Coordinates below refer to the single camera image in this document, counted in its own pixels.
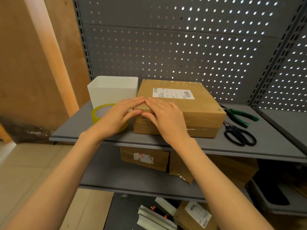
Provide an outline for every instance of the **black scissors handle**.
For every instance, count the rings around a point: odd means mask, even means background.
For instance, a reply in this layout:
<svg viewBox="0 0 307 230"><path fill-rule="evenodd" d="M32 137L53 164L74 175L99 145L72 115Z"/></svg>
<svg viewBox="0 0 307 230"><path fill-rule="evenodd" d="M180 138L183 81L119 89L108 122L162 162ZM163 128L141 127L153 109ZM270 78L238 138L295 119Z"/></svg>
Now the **black scissors handle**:
<svg viewBox="0 0 307 230"><path fill-rule="evenodd" d="M238 141L231 138L228 134L233 135L233 137L235 137ZM224 135L229 141L239 146L244 146L244 145L255 146L257 143L256 138L250 132L238 128L236 126L226 126L226 131L224 132Z"/></svg>

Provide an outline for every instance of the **hand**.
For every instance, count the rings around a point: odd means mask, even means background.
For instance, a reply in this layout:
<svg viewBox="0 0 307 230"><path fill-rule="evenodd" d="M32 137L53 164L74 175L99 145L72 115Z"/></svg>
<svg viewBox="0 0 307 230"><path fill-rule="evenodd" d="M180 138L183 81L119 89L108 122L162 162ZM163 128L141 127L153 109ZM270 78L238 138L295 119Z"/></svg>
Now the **hand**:
<svg viewBox="0 0 307 230"><path fill-rule="evenodd" d="M144 97L121 100L87 130L87 132L90 132L88 135L101 142L103 139L116 134L126 121L142 113L141 110L130 112L128 110L135 108L144 101Z"/></svg>
<svg viewBox="0 0 307 230"><path fill-rule="evenodd" d="M190 139L182 111L175 103L151 97L145 99L145 103L156 116L151 113L142 113L142 116L154 123L170 146L175 147L178 143Z"/></svg>

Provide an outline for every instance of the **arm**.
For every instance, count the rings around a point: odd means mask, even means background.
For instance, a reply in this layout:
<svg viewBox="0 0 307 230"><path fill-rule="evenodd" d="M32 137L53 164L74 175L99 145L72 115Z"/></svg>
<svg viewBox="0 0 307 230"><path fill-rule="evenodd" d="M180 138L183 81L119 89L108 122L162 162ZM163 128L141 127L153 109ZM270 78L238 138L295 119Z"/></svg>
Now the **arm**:
<svg viewBox="0 0 307 230"><path fill-rule="evenodd" d="M180 109L174 103L159 99L148 98L145 102L156 116L151 113L142 113L142 116L156 125L165 141L185 162L219 227L222 230L273 230L267 220L188 135Z"/></svg>
<svg viewBox="0 0 307 230"><path fill-rule="evenodd" d="M141 114L140 110L128 110L143 102L143 97L122 100L101 120L81 133L71 151L27 201L6 230L59 229L86 166L100 143L118 132L128 119Z"/></svg>

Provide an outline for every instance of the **person's left hand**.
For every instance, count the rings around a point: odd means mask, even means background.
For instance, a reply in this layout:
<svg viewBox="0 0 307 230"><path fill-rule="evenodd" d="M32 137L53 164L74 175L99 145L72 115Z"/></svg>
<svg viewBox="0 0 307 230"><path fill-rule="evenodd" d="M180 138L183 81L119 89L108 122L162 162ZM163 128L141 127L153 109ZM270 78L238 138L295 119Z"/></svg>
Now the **person's left hand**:
<svg viewBox="0 0 307 230"><path fill-rule="evenodd" d="M126 121L142 113L141 110L128 111L144 101L144 97L121 100L87 130L89 137L93 137L100 142L116 134Z"/></svg>

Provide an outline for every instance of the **floor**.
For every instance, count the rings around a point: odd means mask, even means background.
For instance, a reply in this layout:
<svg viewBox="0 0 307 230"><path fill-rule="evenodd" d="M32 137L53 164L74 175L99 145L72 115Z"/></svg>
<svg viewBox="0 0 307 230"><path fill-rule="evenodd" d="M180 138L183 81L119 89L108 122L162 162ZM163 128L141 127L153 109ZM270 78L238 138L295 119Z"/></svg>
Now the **floor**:
<svg viewBox="0 0 307 230"><path fill-rule="evenodd" d="M70 151L72 145L0 141L0 230ZM113 192L78 189L61 230L103 229Z"/></svg>

